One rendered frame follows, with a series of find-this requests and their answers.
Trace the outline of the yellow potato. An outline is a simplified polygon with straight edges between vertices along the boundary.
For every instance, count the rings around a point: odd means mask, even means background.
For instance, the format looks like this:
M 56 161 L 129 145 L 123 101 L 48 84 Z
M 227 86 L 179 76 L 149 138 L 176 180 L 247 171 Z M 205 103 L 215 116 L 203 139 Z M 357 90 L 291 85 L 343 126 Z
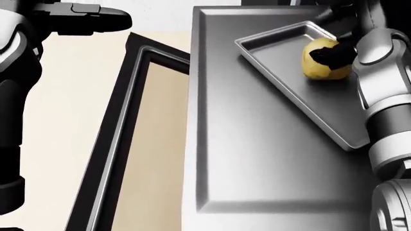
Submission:
M 323 47 L 331 48 L 337 44 L 339 42 L 330 38 L 317 38 L 305 46 L 302 50 L 301 61 L 303 74 L 311 80 L 341 80 L 348 76 L 352 71 L 351 65 L 331 70 L 328 66 L 317 63 L 310 56 L 310 51 Z

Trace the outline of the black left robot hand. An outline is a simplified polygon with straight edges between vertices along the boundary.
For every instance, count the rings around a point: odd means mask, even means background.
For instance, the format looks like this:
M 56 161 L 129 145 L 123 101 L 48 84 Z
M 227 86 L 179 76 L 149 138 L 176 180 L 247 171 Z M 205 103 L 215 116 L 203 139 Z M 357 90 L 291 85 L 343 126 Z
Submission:
M 98 4 L 39 3 L 33 13 L 46 30 L 62 36 L 91 36 L 95 32 L 116 32 L 132 26 L 128 13 Z

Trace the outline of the black glass oven door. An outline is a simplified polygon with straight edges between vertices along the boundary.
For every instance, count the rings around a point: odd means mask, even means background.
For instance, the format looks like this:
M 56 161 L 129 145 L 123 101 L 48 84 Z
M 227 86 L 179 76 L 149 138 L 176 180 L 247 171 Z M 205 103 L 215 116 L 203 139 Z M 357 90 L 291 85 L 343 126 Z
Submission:
M 150 64 L 189 73 L 185 51 L 135 33 L 125 49 L 65 231 L 108 231 L 112 224 Z

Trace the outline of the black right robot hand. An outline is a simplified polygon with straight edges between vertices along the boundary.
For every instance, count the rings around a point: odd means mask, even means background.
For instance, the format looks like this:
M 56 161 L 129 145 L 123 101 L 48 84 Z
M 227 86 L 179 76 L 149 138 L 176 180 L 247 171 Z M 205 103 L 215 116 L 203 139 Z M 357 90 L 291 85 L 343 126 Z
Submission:
M 372 9 L 380 0 L 335 0 L 315 18 L 320 25 L 331 24 L 348 17 L 355 17 L 356 24 L 347 34 L 337 38 L 338 44 L 333 47 L 321 47 L 310 51 L 314 61 L 329 67 L 332 71 L 351 65 L 357 56 L 354 50 L 359 40 L 374 29 Z

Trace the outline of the grey metal baking tray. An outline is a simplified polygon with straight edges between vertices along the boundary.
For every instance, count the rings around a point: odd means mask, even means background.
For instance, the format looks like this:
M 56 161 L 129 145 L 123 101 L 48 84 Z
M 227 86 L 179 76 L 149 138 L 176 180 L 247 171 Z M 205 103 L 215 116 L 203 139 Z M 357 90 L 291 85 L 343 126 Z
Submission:
M 303 75 L 302 50 L 318 38 L 336 37 L 311 21 L 302 21 L 235 40 L 249 61 L 343 150 L 369 143 L 357 94 L 357 80 L 309 80 Z

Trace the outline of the grey steel panelled counter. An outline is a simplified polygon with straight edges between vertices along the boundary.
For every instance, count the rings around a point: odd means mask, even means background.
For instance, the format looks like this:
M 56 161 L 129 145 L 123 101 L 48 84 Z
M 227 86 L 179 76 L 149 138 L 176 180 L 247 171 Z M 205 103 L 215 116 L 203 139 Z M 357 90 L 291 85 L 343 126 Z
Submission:
M 343 150 L 265 78 L 235 40 L 318 6 L 193 10 L 183 231 L 370 231 L 368 145 Z M 350 22 L 320 26 L 335 37 Z

